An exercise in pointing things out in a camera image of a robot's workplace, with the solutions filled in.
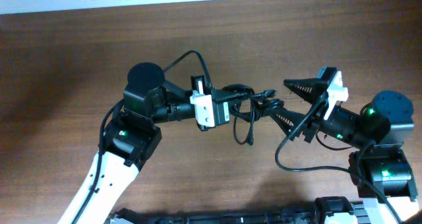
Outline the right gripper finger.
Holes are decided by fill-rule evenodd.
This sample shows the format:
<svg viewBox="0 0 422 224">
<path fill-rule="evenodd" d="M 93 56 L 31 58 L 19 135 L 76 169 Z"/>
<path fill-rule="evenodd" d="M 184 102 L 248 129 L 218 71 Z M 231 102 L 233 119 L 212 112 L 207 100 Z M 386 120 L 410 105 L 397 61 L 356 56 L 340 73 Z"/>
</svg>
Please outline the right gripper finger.
<svg viewBox="0 0 422 224">
<path fill-rule="evenodd" d="M 284 86 L 310 104 L 328 97 L 328 81 L 320 78 L 284 80 Z"/>
<path fill-rule="evenodd" d="M 263 116 L 271 117 L 286 136 L 290 135 L 305 118 L 304 114 L 290 111 L 281 100 L 271 100 L 263 105 Z"/>
</svg>

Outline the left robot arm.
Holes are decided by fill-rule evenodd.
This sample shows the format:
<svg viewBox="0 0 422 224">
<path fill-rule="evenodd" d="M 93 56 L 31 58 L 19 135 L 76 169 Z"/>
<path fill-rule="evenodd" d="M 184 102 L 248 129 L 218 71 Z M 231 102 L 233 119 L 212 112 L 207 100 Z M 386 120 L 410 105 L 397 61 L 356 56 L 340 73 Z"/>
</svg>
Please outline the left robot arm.
<svg viewBox="0 0 422 224">
<path fill-rule="evenodd" d="M 100 126 L 99 150 L 60 223 L 103 223 L 122 193 L 157 148 L 158 124 L 196 119 L 201 131 L 229 123 L 229 106 L 246 92 L 219 90 L 205 76 L 194 76 L 191 90 L 166 80 L 164 69 L 139 63 L 127 76 L 123 99 Z"/>
</svg>

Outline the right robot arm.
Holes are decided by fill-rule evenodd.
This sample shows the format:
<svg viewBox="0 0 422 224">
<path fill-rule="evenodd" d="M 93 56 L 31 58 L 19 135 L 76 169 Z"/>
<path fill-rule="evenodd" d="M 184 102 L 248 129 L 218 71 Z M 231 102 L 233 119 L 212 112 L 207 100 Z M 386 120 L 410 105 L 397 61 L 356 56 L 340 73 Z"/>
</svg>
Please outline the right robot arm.
<svg viewBox="0 0 422 224">
<path fill-rule="evenodd" d="M 414 129 L 413 104 L 405 95 L 379 92 L 359 113 L 341 107 L 348 89 L 342 76 L 329 79 L 285 80 L 284 86 L 311 104 L 307 114 L 283 109 L 288 120 L 286 137 L 277 147 L 303 134 L 311 142 L 319 132 L 340 140 L 356 151 L 349 155 L 350 174 L 372 223 L 403 223 L 417 213 L 417 188 L 402 146 Z"/>
</svg>

